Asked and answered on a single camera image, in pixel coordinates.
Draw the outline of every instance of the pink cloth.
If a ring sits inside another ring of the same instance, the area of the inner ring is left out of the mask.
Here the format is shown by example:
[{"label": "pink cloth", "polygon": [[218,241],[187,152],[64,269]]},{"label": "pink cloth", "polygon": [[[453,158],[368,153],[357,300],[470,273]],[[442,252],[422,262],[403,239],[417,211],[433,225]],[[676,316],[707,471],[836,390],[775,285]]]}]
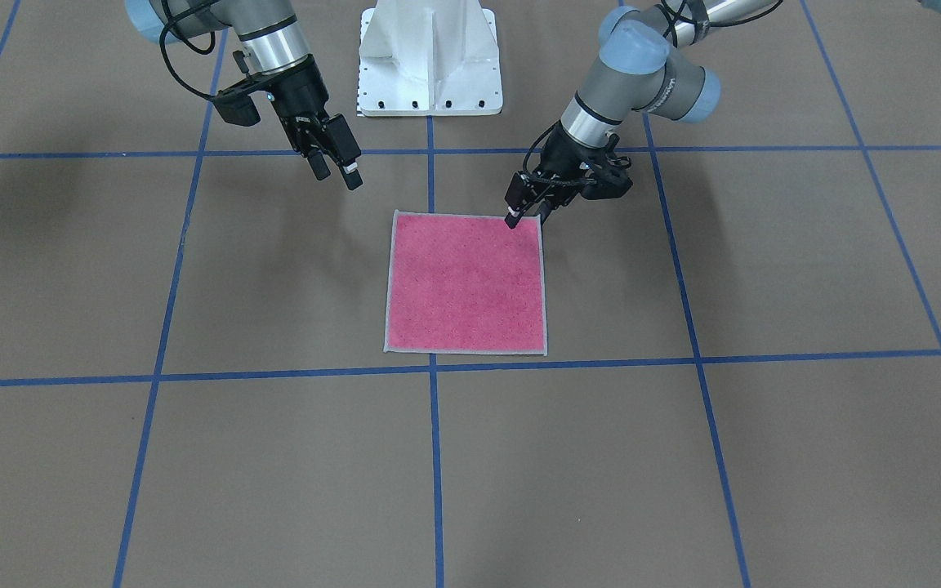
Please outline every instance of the pink cloth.
[{"label": "pink cloth", "polygon": [[546,354],[537,217],[395,212],[386,331],[385,351]]}]

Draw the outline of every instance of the white mounting bracket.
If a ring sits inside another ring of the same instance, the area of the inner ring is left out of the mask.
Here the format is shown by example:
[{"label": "white mounting bracket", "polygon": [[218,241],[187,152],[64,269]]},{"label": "white mounting bracket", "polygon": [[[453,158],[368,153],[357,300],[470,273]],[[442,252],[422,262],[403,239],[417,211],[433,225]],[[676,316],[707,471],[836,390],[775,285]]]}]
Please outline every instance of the white mounting bracket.
[{"label": "white mounting bracket", "polygon": [[478,0],[380,0],[362,12],[363,116],[474,116],[503,109],[496,14]]}]

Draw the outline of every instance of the square cloth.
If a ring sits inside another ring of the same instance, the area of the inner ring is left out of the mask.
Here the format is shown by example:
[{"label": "square cloth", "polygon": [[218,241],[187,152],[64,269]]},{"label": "square cloth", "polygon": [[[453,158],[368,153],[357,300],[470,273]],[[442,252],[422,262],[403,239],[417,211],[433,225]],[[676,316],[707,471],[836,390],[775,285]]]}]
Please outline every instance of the square cloth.
[{"label": "square cloth", "polygon": [[546,354],[538,218],[395,211],[384,351]]}]

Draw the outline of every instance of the white plastic base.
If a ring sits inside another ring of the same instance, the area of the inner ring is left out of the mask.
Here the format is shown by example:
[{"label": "white plastic base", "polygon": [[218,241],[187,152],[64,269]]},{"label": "white plastic base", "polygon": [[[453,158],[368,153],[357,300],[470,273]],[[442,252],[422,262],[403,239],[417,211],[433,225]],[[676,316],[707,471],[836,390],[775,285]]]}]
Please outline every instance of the white plastic base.
[{"label": "white plastic base", "polygon": [[479,116],[503,109],[496,15],[477,0],[380,0],[362,12],[362,116]]}]

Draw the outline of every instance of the pink towel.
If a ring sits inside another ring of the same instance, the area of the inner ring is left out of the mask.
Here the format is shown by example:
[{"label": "pink towel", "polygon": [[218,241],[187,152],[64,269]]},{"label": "pink towel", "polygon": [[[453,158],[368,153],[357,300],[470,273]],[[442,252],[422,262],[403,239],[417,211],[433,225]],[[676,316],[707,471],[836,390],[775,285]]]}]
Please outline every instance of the pink towel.
[{"label": "pink towel", "polygon": [[384,351],[546,354],[538,219],[396,211],[386,331]]}]

